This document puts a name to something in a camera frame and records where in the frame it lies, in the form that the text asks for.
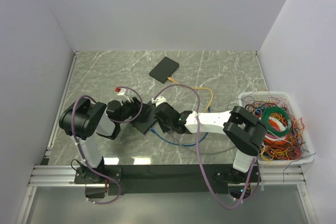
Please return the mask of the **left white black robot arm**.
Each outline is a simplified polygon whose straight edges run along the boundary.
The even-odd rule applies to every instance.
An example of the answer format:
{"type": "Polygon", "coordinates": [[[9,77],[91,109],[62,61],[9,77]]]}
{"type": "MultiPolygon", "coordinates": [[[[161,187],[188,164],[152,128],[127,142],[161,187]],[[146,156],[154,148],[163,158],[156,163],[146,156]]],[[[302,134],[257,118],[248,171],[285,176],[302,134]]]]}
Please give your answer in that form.
{"type": "Polygon", "coordinates": [[[63,111],[59,127],[73,139],[83,166],[90,166],[87,177],[92,182],[99,183],[106,175],[95,138],[114,140],[120,133],[120,124],[139,117],[143,109],[144,104],[136,97],[130,101],[112,100],[108,104],[81,98],[63,111]]]}

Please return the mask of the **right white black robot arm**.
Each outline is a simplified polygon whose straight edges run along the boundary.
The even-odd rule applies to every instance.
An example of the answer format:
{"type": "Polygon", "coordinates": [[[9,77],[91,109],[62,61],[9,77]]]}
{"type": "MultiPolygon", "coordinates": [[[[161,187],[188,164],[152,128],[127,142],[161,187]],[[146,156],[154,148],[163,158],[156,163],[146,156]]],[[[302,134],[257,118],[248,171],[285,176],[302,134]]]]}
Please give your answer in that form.
{"type": "Polygon", "coordinates": [[[196,134],[197,132],[226,135],[237,148],[231,168],[234,180],[242,182],[249,176],[249,167],[258,156],[264,141],[267,127],[260,119],[242,106],[221,113],[196,113],[195,111],[177,112],[168,103],[156,106],[154,111],[163,132],[177,134],[196,134]]]}

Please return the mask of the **black network switch box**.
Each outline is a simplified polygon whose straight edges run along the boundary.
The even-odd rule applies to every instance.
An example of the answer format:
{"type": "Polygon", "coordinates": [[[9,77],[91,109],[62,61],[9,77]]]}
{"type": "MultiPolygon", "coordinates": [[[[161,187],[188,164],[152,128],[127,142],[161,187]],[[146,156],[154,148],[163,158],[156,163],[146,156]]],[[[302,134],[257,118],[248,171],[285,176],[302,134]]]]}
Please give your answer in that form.
{"type": "Polygon", "coordinates": [[[164,57],[150,72],[149,76],[157,80],[160,83],[165,83],[168,77],[170,77],[174,71],[179,67],[179,63],[164,57]]]}

